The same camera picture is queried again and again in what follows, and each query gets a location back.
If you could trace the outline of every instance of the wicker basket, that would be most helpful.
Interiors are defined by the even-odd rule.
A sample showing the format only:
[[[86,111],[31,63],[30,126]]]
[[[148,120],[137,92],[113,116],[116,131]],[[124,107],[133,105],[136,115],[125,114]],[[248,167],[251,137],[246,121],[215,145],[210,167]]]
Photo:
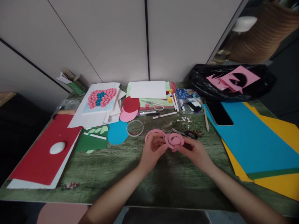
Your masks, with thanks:
[[[263,2],[257,18],[256,24],[232,49],[229,59],[252,64],[264,62],[299,27],[299,12],[277,2]]]

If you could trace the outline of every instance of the yellow cardstock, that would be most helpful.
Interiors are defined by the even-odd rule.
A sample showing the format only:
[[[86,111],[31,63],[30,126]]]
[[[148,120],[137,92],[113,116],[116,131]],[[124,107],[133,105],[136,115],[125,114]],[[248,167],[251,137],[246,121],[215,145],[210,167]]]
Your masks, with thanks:
[[[279,119],[262,116],[254,107],[250,106],[248,103],[244,104],[257,117],[259,117],[261,121],[263,121],[270,129],[272,129],[279,137],[281,137],[282,140],[284,140],[290,147],[292,147],[297,153],[299,153],[299,129],[296,125]],[[228,157],[230,158],[236,176],[238,176],[241,181],[253,182],[253,180],[249,179],[249,177],[246,175],[245,171],[238,163],[234,155],[231,153],[225,142],[223,140],[222,142],[228,154]],[[254,183],[299,201],[298,173],[255,179]]]

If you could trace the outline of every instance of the blue paper circle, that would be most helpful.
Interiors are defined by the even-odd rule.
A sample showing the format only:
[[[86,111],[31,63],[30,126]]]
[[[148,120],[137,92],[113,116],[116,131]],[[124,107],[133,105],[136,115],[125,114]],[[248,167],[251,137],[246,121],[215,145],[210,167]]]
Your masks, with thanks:
[[[108,141],[113,145],[120,145],[129,136],[127,133],[127,123],[119,121],[109,124]]]

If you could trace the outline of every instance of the scissors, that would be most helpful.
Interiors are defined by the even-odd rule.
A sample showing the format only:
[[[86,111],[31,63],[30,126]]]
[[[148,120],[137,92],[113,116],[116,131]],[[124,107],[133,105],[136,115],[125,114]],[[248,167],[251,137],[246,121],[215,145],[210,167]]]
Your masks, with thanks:
[[[153,105],[153,108],[154,108],[155,110],[159,110],[159,111],[164,110],[165,102],[164,102],[163,100],[155,100],[154,102],[152,102],[152,101],[142,100],[142,102],[145,102],[145,103],[148,103],[148,104],[152,104],[152,105]]]
[[[198,139],[198,135],[195,134],[193,131],[186,131],[185,133],[182,133],[182,132],[177,131],[174,128],[170,128],[170,129],[177,134],[181,134],[181,135],[184,135],[184,136],[192,138],[192,139]]]

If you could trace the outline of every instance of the forearm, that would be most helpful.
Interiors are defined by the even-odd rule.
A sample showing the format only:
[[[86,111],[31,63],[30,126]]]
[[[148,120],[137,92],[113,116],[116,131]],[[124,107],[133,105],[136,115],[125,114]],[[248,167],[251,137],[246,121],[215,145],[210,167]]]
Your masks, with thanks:
[[[136,167],[96,200],[80,223],[113,223],[146,174],[141,168]]]
[[[213,165],[206,174],[233,203],[246,222],[257,224],[287,223],[285,217],[237,183],[217,166]]]

